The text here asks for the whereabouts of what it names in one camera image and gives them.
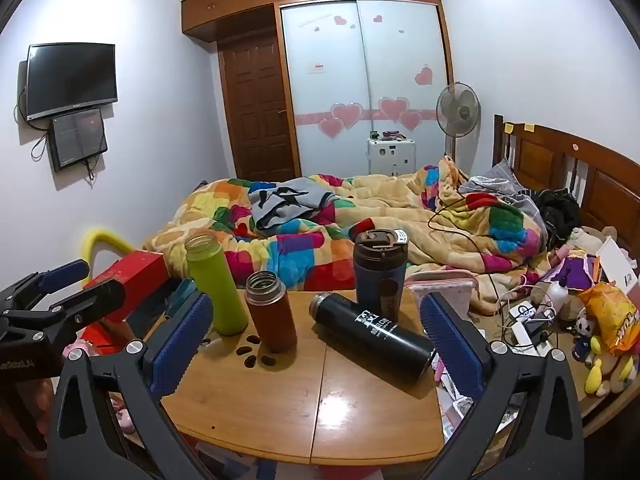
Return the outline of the brown wooden door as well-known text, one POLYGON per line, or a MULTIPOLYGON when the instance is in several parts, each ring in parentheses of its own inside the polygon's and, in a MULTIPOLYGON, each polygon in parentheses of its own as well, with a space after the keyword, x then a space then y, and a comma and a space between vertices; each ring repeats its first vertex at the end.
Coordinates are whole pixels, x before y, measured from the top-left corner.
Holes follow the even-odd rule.
POLYGON ((294 178, 276 32, 264 30, 224 42, 219 64, 236 175, 250 181, 294 178))

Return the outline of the grey black garment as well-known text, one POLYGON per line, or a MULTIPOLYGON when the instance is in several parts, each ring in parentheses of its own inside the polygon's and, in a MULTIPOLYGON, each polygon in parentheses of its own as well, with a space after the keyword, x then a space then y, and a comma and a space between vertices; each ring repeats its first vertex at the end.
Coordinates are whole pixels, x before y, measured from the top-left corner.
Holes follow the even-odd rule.
POLYGON ((309 178, 280 183, 254 182, 248 189, 258 231, 270 231, 299 218, 311 218, 335 200, 335 193, 309 178))

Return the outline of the yellow curved tube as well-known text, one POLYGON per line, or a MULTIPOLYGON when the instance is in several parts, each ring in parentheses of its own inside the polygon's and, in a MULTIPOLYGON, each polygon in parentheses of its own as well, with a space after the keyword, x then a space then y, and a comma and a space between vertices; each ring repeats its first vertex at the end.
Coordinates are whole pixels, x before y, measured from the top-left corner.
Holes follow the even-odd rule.
MULTIPOLYGON (((93 256, 96 249, 107 248, 115 254, 126 256, 136 250, 134 246, 123 240, 120 236, 107 231, 106 229, 92 229, 84 237, 81 243, 80 256, 89 265, 89 272, 92 272, 93 256)), ((87 285, 91 281, 91 274, 88 274, 82 281, 87 285)))

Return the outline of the colourful patchwork blanket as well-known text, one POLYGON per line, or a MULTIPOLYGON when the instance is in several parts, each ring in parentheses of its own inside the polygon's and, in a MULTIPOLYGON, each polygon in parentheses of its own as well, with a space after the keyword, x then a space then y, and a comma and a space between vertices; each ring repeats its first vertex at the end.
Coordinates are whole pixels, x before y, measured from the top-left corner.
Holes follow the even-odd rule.
POLYGON ((408 237, 406 273, 459 269, 478 281, 471 307, 491 315, 499 296, 536 283, 550 269, 542 229, 494 193, 462 190, 466 175, 450 157, 400 177, 346 179, 314 174, 335 200, 311 218, 258 231, 248 189, 254 182, 218 180, 192 192, 163 229, 143 244, 163 255, 170 275, 185 278, 186 239, 213 232, 235 284, 258 270, 276 272, 287 288, 305 292, 352 289, 357 234, 402 229, 408 237))

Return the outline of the wooden headboard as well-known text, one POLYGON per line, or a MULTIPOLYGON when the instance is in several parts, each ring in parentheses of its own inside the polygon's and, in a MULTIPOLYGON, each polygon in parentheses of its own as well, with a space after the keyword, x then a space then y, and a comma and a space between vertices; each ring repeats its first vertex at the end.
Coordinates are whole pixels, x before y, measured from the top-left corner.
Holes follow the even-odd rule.
POLYGON ((531 190, 566 188, 582 223, 616 229, 617 244, 639 258, 639 165, 592 141, 550 127, 494 117, 492 161, 506 160, 531 190))

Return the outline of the wooden table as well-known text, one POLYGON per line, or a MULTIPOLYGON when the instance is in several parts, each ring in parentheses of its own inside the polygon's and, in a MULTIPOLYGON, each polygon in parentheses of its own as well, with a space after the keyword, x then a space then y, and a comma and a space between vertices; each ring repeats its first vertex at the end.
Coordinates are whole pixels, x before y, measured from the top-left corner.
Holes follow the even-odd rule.
POLYGON ((444 445, 432 373, 407 384, 338 344, 310 317, 312 292, 290 292, 295 349, 269 354, 254 327, 215 337, 163 406, 188 436, 303 465, 422 462, 444 445))

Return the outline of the red thermos cup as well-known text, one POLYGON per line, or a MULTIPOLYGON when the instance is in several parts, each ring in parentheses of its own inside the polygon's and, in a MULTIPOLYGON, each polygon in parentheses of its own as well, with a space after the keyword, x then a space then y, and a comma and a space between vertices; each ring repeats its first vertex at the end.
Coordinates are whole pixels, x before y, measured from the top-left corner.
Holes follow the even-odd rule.
POLYGON ((297 344, 297 334, 285 284, 271 271, 250 274, 245 301, 262 343, 272 353, 282 353, 297 344))

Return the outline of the pink phone stand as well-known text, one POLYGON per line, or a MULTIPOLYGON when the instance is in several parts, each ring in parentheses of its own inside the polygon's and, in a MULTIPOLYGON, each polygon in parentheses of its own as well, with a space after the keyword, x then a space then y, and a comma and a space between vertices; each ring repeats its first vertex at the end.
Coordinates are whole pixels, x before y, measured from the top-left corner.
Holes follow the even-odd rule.
POLYGON ((412 292, 417 307, 427 294, 439 292, 460 318, 469 321, 472 293, 478 291, 478 281, 465 270, 420 271, 406 278, 405 288, 412 292))

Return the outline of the white power strip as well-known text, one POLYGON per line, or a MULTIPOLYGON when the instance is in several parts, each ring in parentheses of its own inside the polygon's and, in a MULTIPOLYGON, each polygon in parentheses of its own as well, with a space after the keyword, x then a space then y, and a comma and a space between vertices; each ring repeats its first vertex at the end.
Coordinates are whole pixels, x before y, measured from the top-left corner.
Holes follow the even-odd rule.
POLYGON ((528 301, 510 309, 512 323, 506 329, 510 347, 516 353, 543 358, 551 349, 550 327, 555 321, 555 310, 536 308, 528 301))

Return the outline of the green bottle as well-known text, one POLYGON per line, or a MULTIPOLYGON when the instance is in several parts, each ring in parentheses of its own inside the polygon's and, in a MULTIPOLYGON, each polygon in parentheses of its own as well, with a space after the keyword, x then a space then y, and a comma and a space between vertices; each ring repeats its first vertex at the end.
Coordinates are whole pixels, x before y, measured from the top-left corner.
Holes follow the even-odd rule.
POLYGON ((184 248, 190 278, 212 302, 214 330, 221 336, 242 333, 248 317, 215 234, 195 233, 186 239, 184 248))

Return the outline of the white paper card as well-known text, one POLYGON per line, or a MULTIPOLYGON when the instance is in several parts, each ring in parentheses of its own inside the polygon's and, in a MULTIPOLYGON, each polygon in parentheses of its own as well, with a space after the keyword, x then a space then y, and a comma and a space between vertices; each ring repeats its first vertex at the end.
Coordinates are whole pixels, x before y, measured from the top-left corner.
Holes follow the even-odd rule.
POLYGON ((638 276, 634 273, 629 259, 612 237, 608 236, 605 239, 597 251, 597 257, 600 259, 600 267, 608 281, 614 282, 625 294, 638 284, 638 276))

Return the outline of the black thermos lying down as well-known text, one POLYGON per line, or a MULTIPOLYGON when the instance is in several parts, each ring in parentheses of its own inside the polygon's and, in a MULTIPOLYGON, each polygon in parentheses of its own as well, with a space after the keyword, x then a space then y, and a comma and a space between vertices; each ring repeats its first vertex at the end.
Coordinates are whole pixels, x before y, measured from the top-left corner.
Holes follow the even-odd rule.
POLYGON ((343 344, 412 380, 418 380, 433 361, 435 347, 427 336, 363 309, 337 292, 314 296, 309 314, 343 344))

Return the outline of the standing fan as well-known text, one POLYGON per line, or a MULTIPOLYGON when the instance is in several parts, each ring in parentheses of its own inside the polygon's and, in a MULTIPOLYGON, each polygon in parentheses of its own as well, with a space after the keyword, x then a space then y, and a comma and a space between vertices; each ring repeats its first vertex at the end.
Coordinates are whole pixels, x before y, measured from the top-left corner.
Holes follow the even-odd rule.
POLYGON ((448 154, 455 159, 458 140, 480 128, 480 99, 469 84, 455 81, 439 93, 435 110, 438 126, 448 139, 448 154))

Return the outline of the white sliding wardrobe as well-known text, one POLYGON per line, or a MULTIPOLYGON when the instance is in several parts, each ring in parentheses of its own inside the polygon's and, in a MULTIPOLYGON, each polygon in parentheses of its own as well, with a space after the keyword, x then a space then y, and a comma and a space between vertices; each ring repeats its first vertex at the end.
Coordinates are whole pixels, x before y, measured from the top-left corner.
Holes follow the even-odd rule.
POLYGON ((303 174, 368 174, 371 132, 416 142, 416 170, 438 163, 448 78, 437 6, 331 0, 285 6, 281 23, 303 174))

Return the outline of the dark blue tumbler brown lid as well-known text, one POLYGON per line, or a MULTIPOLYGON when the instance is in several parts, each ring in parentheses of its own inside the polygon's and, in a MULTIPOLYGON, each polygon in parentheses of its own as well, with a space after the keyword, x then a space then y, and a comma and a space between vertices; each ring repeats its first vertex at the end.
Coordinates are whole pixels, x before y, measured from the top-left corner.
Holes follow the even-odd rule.
POLYGON ((360 308, 398 321, 408 243, 409 237, 402 229, 373 229, 357 235, 354 267, 360 308))

